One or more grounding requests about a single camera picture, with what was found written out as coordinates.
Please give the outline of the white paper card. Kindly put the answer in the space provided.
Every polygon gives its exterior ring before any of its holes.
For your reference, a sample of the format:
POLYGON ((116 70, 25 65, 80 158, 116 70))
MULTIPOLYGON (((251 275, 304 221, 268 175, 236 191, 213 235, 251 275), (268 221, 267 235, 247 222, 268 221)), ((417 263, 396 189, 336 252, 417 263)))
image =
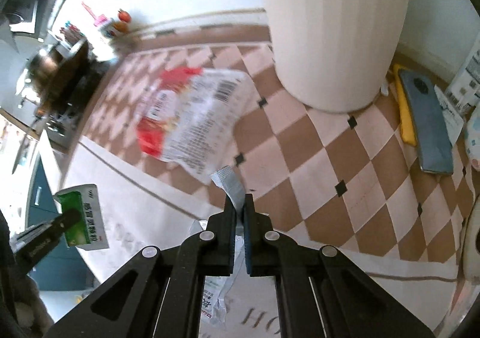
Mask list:
POLYGON ((454 146, 461 135, 465 121, 439 86, 434 86, 434 92, 442 109, 442 115, 448 131, 449 140, 451 145, 454 146))

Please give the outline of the red tomatoes on counter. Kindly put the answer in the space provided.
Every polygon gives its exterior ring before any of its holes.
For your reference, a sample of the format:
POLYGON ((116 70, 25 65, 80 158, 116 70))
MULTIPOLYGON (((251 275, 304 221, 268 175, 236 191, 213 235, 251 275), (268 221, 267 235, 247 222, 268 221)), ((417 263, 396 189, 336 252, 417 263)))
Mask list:
POLYGON ((104 19, 98 25, 98 30, 108 39, 118 37, 128 33, 131 20, 131 15, 127 11, 119 10, 115 18, 104 19))

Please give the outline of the checkered brown tablecloth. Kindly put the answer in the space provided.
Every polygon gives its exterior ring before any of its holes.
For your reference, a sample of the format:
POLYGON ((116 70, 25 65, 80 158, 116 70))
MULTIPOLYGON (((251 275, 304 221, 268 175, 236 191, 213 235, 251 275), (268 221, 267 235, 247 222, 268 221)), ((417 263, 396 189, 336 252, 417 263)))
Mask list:
POLYGON ((273 226, 300 244, 339 247, 439 335, 479 288, 461 269, 463 230, 479 182, 458 141, 452 175, 430 175, 400 136, 395 91, 364 110, 324 113, 284 89, 264 26, 168 31, 123 40, 120 63, 92 99, 64 187, 97 185, 109 248, 83 259, 103 281, 145 245, 179 244, 224 193, 140 150, 136 108, 164 70, 247 72, 255 91, 223 163, 273 226))

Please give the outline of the black gas stove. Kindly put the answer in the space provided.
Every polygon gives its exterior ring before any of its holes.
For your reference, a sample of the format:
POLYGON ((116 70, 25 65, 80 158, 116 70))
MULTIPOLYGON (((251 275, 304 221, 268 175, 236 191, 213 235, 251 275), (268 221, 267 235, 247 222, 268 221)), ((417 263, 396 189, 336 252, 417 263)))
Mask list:
POLYGON ((25 88, 32 91, 29 101, 35 105, 32 129, 47 133, 55 150, 69 150, 109 67, 97 60, 86 38, 70 48, 60 41, 44 45, 27 61, 25 88))

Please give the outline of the white patterned bowl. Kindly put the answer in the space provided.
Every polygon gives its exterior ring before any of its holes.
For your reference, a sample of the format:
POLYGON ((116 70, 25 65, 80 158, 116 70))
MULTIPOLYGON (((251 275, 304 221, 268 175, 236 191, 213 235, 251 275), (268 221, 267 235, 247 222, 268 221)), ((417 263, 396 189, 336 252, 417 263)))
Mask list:
POLYGON ((480 129, 479 114, 472 114, 465 128, 465 151, 471 167, 480 170, 480 129))

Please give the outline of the white printed carton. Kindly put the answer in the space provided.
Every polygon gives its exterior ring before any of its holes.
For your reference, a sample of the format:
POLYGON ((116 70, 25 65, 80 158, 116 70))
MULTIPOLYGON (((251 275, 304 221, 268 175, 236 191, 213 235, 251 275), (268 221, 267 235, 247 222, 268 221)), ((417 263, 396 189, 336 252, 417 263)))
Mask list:
POLYGON ((479 103, 479 38, 449 84, 446 96, 462 116, 479 103))

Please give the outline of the green white medicine box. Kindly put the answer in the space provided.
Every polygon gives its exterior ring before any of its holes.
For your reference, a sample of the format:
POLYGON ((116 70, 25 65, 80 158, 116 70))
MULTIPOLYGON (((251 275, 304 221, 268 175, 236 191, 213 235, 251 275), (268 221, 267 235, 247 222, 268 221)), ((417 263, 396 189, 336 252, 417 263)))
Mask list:
POLYGON ((68 247, 86 251, 109 248, 95 184, 62 189, 53 198, 59 203, 62 214, 76 218, 75 223, 69 224, 64 233, 68 247))

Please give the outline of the white grey foil pouch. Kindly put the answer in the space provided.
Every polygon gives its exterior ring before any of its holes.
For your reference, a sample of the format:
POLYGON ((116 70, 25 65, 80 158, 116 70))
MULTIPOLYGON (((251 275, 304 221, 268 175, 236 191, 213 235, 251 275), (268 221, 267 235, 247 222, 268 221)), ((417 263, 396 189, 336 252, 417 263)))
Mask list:
POLYGON ((244 245, 241 221, 246 189, 232 167, 223 167, 211 175, 216 187, 225 193, 224 208, 210 216, 207 229, 215 234, 219 254, 226 258, 227 275, 208 276, 202 295, 202 320, 215 327, 225 328, 226 295, 233 286, 242 264, 244 245))

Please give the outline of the large white cylindrical container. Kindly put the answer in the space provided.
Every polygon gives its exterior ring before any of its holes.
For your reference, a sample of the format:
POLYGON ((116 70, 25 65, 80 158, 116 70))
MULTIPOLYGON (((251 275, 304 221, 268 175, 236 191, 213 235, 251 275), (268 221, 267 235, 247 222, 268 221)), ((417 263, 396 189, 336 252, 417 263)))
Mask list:
POLYGON ((315 109, 369 105, 383 85, 409 0, 264 0, 277 77, 315 109))

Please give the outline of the blue kitchen cabinets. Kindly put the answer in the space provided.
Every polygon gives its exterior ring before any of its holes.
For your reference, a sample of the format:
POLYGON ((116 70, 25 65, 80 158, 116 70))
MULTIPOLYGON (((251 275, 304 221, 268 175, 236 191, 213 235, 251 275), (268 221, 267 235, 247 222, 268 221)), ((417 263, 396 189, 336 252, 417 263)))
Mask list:
POLYGON ((41 158, 35 161, 26 206, 28 255, 36 263, 30 277, 41 291, 83 291, 94 275, 77 249, 67 245, 41 158))

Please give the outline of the yellow flat object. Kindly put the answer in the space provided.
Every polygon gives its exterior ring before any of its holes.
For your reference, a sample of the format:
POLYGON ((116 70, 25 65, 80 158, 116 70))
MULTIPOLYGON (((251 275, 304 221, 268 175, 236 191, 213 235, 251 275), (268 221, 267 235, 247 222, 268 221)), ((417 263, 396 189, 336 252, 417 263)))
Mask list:
POLYGON ((404 86, 400 79, 400 72, 405 70, 406 68, 400 64, 396 63, 393 66, 394 85, 397 92, 397 101, 400 110, 400 136, 405 144, 416 147, 417 139, 413 125, 413 118, 404 91, 404 86))

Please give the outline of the red white snack bag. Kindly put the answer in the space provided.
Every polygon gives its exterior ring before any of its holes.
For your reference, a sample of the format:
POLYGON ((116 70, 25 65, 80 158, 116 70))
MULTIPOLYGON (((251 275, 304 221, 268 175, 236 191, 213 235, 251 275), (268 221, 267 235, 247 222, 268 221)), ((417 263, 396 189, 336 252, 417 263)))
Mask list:
POLYGON ((165 70, 142 95, 134 117, 137 143, 151 157, 182 167, 203 184, 221 168, 233 129, 253 97, 238 70, 165 70))

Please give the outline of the blue smartphone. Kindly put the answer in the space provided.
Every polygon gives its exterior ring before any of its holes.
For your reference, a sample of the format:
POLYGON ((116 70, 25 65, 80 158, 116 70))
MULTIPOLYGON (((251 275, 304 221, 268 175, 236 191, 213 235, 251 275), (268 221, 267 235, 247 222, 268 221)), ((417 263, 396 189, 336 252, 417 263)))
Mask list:
POLYGON ((421 170, 452 175, 452 143, 434 85, 427 76, 416 71, 400 68, 398 76, 411 111, 421 170))

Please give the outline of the white appliance with hole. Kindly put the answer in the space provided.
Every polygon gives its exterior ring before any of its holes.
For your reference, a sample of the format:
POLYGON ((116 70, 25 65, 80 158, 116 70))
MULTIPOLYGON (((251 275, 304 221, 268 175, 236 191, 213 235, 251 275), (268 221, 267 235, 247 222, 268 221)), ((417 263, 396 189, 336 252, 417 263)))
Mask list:
POLYGON ((479 253, 480 206, 476 200, 465 228, 465 239, 462 250, 462 270, 467 281, 479 285, 480 253, 479 253))

